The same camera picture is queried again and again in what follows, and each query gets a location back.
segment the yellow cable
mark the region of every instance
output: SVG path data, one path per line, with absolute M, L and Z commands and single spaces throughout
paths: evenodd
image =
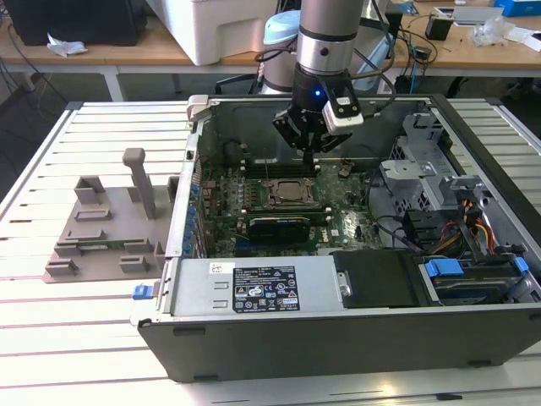
M 451 244 L 453 244 L 455 241 L 457 241 L 460 237 L 461 237 L 460 233 L 457 233 L 457 234 L 453 235 L 450 239 L 448 239 L 440 247 L 438 247 L 436 250 L 432 251 L 432 254 L 436 254 L 437 252 L 440 252 L 441 250 L 444 250 L 445 248 L 449 247 Z
M 490 250 L 490 239 L 489 239 L 489 232 L 487 231 L 487 229 L 482 226 L 481 224 L 476 224 L 475 225 L 477 228 L 480 228 L 483 230 L 483 233 L 484 233 L 484 237 L 487 239 L 487 250 Z

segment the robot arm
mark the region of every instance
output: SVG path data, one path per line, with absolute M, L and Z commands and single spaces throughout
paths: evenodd
M 303 0 L 292 104 L 274 125 L 311 163 L 363 123 L 347 72 L 363 11 L 363 0 Z

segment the white cloth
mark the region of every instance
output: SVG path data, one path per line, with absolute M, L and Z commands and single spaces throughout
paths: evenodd
M 85 44 L 83 42 L 60 41 L 56 38 L 53 38 L 51 34 L 47 34 L 47 36 L 49 37 L 49 43 L 47 44 L 47 48 L 49 48 L 57 55 L 60 55 L 61 57 L 67 58 L 68 55 L 74 55 L 76 53 L 83 53 L 88 51 L 88 49 L 85 48 Z

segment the white storage box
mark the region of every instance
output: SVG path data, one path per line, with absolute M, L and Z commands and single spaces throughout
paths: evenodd
M 275 0 L 147 0 L 196 65 L 263 50 Z

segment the circuit board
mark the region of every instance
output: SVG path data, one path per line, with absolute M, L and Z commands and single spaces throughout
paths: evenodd
M 248 178 L 236 168 L 203 166 L 207 253 L 214 258 L 328 255 L 334 250 L 380 249 L 368 219 L 364 175 L 338 175 L 340 163 L 325 163 L 314 178 Z M 296 244 L 254 242 L 250 221 L 309 220 L 308 237 Z

